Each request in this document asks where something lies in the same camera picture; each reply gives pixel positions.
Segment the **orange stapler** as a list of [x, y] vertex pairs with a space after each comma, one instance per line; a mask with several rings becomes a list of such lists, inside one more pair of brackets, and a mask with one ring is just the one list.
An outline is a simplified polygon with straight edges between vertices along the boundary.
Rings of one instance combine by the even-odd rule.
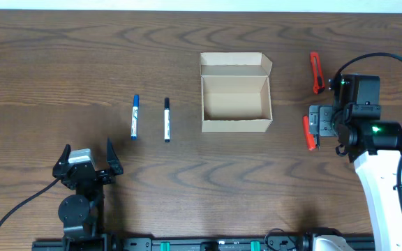
[[302, 125], [307, 148], [308, 150], [312, 151], [317, 148], [317, 142], [315, 136], [309, 131], [310, 123], [307, 115], [302, 117]]

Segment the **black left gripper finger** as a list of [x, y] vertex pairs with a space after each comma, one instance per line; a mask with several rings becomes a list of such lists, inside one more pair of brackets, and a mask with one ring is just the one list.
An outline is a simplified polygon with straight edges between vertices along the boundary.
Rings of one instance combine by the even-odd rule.
[[64, 150], [57, 160], [57, 163], [53, 167], [53, 174], [62, 174], [63, 169], [68, 166], [68, 159], [71, 152], [71, 147], [69, 144], [65, 145]]
[[117, 157], [117, 154], [114, 151], [112, 142], [110, 139], [107, 139], [107, 163], [110, 167], [111, 172], [117, 176], [122, 175], [124, 173], [124, 169], [121, 165], [120, 160]]

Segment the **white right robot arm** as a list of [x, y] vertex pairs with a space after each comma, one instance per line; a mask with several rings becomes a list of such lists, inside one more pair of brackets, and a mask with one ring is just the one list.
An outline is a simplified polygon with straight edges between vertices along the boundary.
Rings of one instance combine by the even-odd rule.
[[402, 250], [402, 127], [381, 121], [380, 78], [338, 75], [332, 105], [312, 105], [303, 117], [308, 149], [337, 137], [364, 189], [376, 250]]

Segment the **orange utility knife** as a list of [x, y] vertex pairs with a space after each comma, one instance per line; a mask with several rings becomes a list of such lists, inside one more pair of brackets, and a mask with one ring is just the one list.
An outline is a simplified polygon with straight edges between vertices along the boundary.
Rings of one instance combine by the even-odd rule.
[[324, 77], [322, 74], [322, 68], [320, 65], [320, 58], [317, 52], [310, 53], [310, 62], [313, 71], [313, 92], [314, 94], [320, 94], [325, 90], [325, 83], [323, 81]]

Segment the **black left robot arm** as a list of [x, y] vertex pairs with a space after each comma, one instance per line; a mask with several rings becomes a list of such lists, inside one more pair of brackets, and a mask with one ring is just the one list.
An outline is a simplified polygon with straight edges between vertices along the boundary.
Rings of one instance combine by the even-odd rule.
[[107, 169], [96, 170], [90, 149], [73, 151], [66, 145], [53, 167], [53, 177], [74, 190], [59, 205], [58, 216], [64, 225], [64, 250], [122, 250], [123, 245], [114, 234], [104, 230], [105, 185], [115, 183], [124, 169], [107, 141]]

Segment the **cardboard box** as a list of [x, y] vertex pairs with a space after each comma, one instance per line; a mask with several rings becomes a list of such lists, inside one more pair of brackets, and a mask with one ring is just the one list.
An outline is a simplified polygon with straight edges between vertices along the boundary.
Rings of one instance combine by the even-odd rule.
[[267, 131], [271, 68], [262, 52], [201, 53], [202, 131]]

